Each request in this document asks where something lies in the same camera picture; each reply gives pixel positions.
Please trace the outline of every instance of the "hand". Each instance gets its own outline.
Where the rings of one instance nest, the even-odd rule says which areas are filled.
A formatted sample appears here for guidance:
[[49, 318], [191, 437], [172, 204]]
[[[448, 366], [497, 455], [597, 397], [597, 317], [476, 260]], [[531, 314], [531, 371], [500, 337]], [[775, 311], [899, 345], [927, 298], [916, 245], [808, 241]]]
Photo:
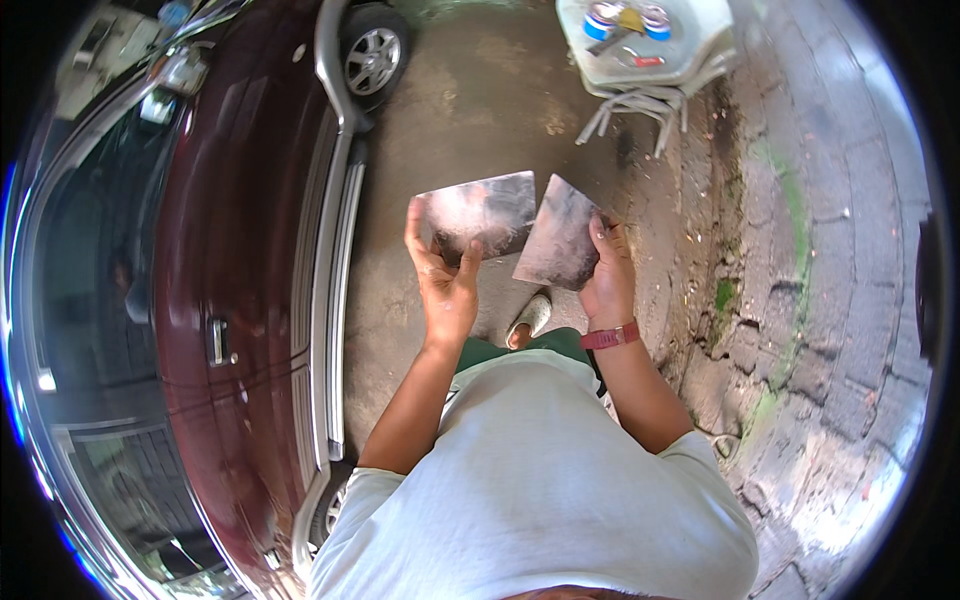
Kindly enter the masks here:
[[606, 229], [600, 215], [590, 219], [590, 239], [600, 253], [593, 277], [580, 291], [580, 303], [589, 318], [589, 330], [614, 329], [634, 319], [634, 261], [623, 223], [610, 218]]
[[415, 197], [407, 208], [403, 240], [420, 283], [426, 317], [423, 345], [459, 352], [477, 318], [477, 271], [483, 257], [483, 244], [479, 240], [471, 241], [460, 259], [460, 268], [447, 267], [437, 243], [427, 248], [420, 238], [422, 214], [423, 201]]

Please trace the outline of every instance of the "car wheel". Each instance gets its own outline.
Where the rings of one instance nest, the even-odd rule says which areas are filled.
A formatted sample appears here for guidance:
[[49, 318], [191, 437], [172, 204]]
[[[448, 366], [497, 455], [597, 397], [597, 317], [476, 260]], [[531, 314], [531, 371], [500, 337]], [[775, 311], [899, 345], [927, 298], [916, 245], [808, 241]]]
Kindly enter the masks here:
[[337, 524], [351, 473], [353, 467], [347, 463], [330, 463], [330, 482], [326, 484], [324, 495], [317, 504], [317, 512], [313, 515], [313, 522], [310, 523], [310, 543], [318, 549], [324, 545]]
[[395, 9], [373, 2], [350, 10], [340, 29], [347, 89], [364, 110], [385, 101], [410, 60], [410, 33]]

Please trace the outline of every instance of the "wet ground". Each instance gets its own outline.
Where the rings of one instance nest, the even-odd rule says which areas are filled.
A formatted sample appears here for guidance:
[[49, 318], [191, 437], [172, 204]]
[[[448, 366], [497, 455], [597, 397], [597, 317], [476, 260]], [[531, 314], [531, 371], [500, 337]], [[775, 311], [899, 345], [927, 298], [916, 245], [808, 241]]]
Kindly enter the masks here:
[[[645, 116], [574, 145], [600, 99], [567, 64], [552, 3], [409, 12], [414, 54], [372, 135], [350, 271], [348, 456], [422, 339], [401, 239], [409, 198], [524, 169], [539, 198], [557, 173], [625, 219], [655, 362], [698, 427], [741, 439], [720, 465], [760, 546], [751, 596], [830, 597], [923, 429], [923, 159], [890, 69], [843, 3], [730, 4], [741, 62], [691, 101], [689, 131], [661, 160]], [[479, 276], [473, 334], [500, 345], [538, 289], [511, 278], [517, 257]], [[552, 293], [547, 327], [583, 329], [575, 294]]]

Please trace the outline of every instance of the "white t-shirt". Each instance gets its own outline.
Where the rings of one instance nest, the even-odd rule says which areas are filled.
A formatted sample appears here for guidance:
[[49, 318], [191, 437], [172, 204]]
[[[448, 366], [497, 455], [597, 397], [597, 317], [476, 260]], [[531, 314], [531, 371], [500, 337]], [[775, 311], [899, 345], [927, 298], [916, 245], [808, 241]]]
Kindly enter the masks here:
[[744, 598], [756, 538], [707, 440], [643, 449], [552, 350], [459, 373], [409, 475], [358, 468], [313, 564], [312, 598], [493, 600], [562, 584]]

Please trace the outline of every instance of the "green shorts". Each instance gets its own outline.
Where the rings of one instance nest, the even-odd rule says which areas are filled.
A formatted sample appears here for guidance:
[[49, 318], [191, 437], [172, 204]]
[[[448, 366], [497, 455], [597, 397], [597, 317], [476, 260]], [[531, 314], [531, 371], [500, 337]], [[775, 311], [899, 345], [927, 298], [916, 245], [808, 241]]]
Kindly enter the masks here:
[[545, 348], [553, 350], [563, 356], [578, 360], [594, 369], [592, 361], [587, 351], [580, 348], [580, 332], [573, 327], [560, 327], [547, 331], [530, 340], [526, 348], [520, 350], [510, 350], [494, 346], [490, 342], [484, 342], [476, 338], [467, 338], [464, 343], [464, 349], [460, 352], [460, 362], [457, 363], [457, 372], [469, 369], [474, 365], [488, 361], [497, 356], [503, 356], [511, 352], [523, 352], [534, 348]]

